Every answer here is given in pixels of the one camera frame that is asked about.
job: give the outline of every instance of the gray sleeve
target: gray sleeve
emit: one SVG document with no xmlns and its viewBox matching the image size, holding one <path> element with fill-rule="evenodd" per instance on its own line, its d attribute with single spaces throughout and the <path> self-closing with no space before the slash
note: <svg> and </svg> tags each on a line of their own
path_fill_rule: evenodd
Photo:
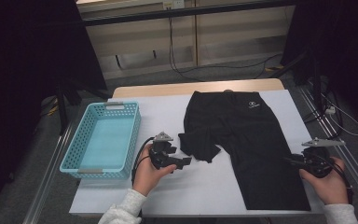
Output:
<svg viewBox="0 0 358 224">
<path fill-rule="evenodd" d="M 145 201 L 146 197 L 144 195 L 133 189 L 128 189 L 123 202 L 119 205 L 112 204 L 103 214 L 98 224 L 139 224 L 142 219 L 138 217 L 138 214 Z"/>
<path fill-rule="evenodd" d="M 351 204 L 328 204 L 324 206 L 328 224 L 358 224 Z"/>
</svg>

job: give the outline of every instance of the basket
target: basket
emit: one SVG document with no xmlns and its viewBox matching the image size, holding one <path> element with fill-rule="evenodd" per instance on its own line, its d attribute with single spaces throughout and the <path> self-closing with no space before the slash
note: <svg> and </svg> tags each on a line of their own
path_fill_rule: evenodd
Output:
<svg viewBox="0 0 358 224">
<path fill-rule="evenodd" d="M 140 123 L 137 102 L 88 105 L 60 171 L 75 178 L 127 179 Z"/>
</svg>

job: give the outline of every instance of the black cloth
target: black cloth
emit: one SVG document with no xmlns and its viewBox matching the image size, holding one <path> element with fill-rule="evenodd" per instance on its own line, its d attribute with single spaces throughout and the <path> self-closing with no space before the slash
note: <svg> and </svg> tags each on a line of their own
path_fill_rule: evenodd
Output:
<svg viewBox="0 0 358 224">
<path fill-rule="evenodd" d="M 258 92 L 196 91 L 184 125 L 187 155 L 211 162 L 215 145 L 230 155 L 248 210 L 310 210 L 298 170 L 282 160 L 292 153 L 279 121 Z"/>
</svg>

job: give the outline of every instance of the person's arm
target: person's arm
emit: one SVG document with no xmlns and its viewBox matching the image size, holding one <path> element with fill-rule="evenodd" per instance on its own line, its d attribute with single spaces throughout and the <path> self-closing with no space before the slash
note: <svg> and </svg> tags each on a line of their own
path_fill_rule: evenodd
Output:
<svg viewBox="0 0 358 224">
<path fill-rule="evenodd" d="M 128 190 L 126 197 L 120 205 L 112 204 L 103 214 L 99 224 L 138 224 L 141 222 L 138 214 L 146 201 L 147 195 L 163 176 L 176 169 L 176 165 L 163 167 L 159 170 L 156 169 L 149 158 L 150 148 L 151 145 L 146 145 L 141 153 L 132 189 Z"/>
<path fill-rule="evenodd" d="M 332 157 L 334 162 L 344 169 L 344 162 Z M 324 202 L 324 214 L 329 224 L 357 224 L 354 208 L 348 203 L 347 187 L 342 177 L 335 171 L 324 178 L 317 178 L 305 170 L 299 171 L 315 189 L 319 198 Z"/>
</svg>

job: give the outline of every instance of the white table surface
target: white table surface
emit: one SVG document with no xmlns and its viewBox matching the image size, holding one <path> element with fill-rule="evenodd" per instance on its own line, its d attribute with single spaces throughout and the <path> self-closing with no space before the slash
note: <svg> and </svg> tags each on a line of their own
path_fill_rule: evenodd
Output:
<svg viewBox="0 0 358 224">
<path fill-rule="evenodd" d="M 261 97 L 271 107 L 281 124 L 283 134 L 293 153 L 301 153 L 302 143 L 311 139 L 288 91 L 261 91 Z M 179 150 L 177 134 L 184 132 L 183 119 L 191 95 L 117 98 L 114 101 L 137 101 L 141 112 L 141 127 L 135 155 L 149 137 L 164 131 L 173 137 L 178 147 L 175 157 L 186 157 Z M 149 194 L 143 206 L 144 217 L 247 217 L 292 216 L 321 214 L 323 203 L 306 182 L 311 211 L 246 210 L 231 161 L 221 150 L 212 163 L 196 161 L 183 170 L 164 176 Z M 112 203 L 120 203 L 131 179 L 82 179 L 70 213 L 80 216 L 101 216 Z"/>
</svg>

